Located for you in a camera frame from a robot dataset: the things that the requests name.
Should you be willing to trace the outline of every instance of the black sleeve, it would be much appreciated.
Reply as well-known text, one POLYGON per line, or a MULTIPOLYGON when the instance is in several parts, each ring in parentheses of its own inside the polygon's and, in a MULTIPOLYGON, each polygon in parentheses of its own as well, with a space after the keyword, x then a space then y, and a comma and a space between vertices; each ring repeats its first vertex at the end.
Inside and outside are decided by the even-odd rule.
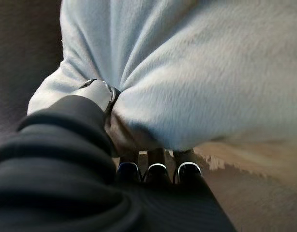
POLYGON ((79 96, 25 118, 0 146, 0 232, 135 229, 141 210, 110 186, 116 168, 104 120, 79 96))

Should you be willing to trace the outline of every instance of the black jacket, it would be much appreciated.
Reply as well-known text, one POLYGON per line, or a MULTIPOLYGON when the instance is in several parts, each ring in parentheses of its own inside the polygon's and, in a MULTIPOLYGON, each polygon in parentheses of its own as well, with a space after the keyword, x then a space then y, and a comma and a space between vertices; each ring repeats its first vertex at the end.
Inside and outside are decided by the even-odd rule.
POLYGON ((232 231, 201 193, 115 184, 104 113, 68 96, 0 146, 0 232, 232 231))

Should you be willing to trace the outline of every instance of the white fluffy fabric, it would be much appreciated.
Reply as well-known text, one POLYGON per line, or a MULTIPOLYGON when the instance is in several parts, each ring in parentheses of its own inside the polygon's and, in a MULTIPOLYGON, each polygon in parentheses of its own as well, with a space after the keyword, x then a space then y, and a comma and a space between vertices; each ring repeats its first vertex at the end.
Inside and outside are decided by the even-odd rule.
POLYGON ((297 0, 67 0, 60 23, 64 60, 29 114, 103 79, 122 91, 118 147, 213 140, 204 157, 297 183, 297 0))

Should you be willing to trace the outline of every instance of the watch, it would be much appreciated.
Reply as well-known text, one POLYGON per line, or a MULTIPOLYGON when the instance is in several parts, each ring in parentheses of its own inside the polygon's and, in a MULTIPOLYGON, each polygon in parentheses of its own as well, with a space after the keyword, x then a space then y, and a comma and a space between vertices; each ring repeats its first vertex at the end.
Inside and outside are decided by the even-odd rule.
POLYGON ((91 79, 70 95, 88 98, 95 102, 104 113, 108 114, 111 112, 119 94, 119 90, 108 85, 105 81, 91 79))

